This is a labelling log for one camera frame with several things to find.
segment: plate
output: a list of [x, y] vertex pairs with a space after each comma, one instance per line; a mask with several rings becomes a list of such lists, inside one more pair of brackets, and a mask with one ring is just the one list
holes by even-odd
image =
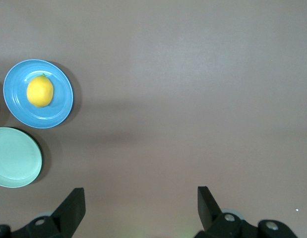
[[[52, 101], [37, 108], [26, 96], [29, 82], [44, 74], [53, 84]], [[11, 113], [22, 123], [35, 128], [50, 128], [62, 123], [73, 106], [73, 90], [66, 75], [54, 64], [28, 59], [16, 64], [5, 77], [3, 96]]]
[[0, 186], [28, 185], [39, 175], [41, 167], [41, 151], [29, 135], [0, 127]]

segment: lemon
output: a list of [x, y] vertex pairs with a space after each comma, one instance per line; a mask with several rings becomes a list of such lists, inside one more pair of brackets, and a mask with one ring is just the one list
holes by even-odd
[[26, 89], [26, 96], [31, 104], [41, 108], [50, 104], [53, 92], [54, 88], [51, 81], [42, 74], [30, 81]]

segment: gray table surface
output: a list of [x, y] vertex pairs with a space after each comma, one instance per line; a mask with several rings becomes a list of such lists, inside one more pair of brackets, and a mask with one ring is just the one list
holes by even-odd
[[[26, 59], [68, 76], [61, 125], [7, 109], [5, 75]], [[251, 224], [307, 238], [307, 0], [0, 1], [1, 126], [44, 155], [34, 183], [0, 187], [13, 230], [84, 187], [75, 238], [191, 238], [206, 185]]]

